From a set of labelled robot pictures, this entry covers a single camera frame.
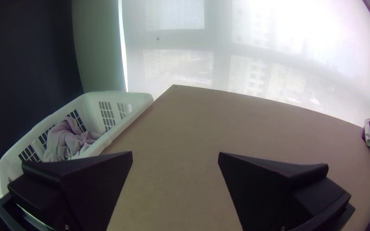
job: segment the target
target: window pane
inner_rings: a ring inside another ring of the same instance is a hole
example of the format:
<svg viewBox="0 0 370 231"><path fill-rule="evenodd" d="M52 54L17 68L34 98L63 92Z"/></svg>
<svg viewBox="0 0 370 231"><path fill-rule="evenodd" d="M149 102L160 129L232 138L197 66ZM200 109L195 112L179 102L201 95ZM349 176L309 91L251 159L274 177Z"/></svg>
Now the window pane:
<svg viewBox="0 0 370 231"><path fill-rule="evenodd" d="M261 66L252 78L251 66ZM232 56L228 91L304 107L361 124L370 117L370 104L346 83L304 72L279 63Z"/></svg>
<svg viewBox="0 0 370 231"><path fill-rule="evenodd" d="M204 0L147 0L147 30L203 29Z"/></svg>
<svg viewBox="0 0 370 231"><path fill-rule="evenodd" d="M173 84L212 87L213 54L194 50L144 50L141 89L158 98Z"/></svg>

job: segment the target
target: table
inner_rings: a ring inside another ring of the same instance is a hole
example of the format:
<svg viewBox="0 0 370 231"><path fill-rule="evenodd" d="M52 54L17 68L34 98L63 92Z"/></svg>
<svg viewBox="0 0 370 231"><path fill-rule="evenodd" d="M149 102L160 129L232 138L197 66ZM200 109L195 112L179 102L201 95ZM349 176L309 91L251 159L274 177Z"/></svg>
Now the table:
<svg viewBox="0 0 370 231"><path fill-rule="evenodd" d="M296 164L327 163L356 208L343 231L370 220L370 150L361 128L276 101L171 86L103 154L134 162L109 231L242 230L218 166L220 151Z"/></svg>

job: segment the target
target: white wall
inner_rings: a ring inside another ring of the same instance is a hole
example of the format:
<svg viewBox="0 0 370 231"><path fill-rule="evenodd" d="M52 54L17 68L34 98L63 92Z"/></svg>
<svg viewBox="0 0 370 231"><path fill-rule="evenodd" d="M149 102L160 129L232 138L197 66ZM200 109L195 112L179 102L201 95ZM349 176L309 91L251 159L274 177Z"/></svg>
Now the white wall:
<svg viewBox="0 0 370 231"><path fill-rule="evenodd" d="M125 91L118 0L72 0L72 24L84 92Z"/></svg>

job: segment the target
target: sheer white curtain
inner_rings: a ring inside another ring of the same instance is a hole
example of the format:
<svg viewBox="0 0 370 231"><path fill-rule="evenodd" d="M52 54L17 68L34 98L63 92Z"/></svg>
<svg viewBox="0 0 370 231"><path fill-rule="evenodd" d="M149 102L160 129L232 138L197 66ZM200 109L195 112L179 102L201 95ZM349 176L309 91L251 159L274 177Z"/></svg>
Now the sheer white curtain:
<svg viewBox="0 0 370 231"><path fill-rule="evenodd" d="M370 118L370 14L362 0L122 0L127 85L237 92Z"/></svg>

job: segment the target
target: white plastic laundry basket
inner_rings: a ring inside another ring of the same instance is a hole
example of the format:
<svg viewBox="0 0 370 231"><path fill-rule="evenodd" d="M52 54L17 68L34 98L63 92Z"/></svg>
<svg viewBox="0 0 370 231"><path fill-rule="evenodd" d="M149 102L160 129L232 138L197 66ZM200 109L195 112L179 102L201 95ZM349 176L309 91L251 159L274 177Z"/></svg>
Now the white plastic laundry basket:
<svg viewBox="0 0 370 231"><path fill-rule="evenodd" d="M39 162L47 147L48 131L66 116L75 118L81 131L105 132L80 158L99 155L153 102L147 93L90 92L74 99L35 125L0 159L0 198L7 185L23 174L25 160Z"/></svg>

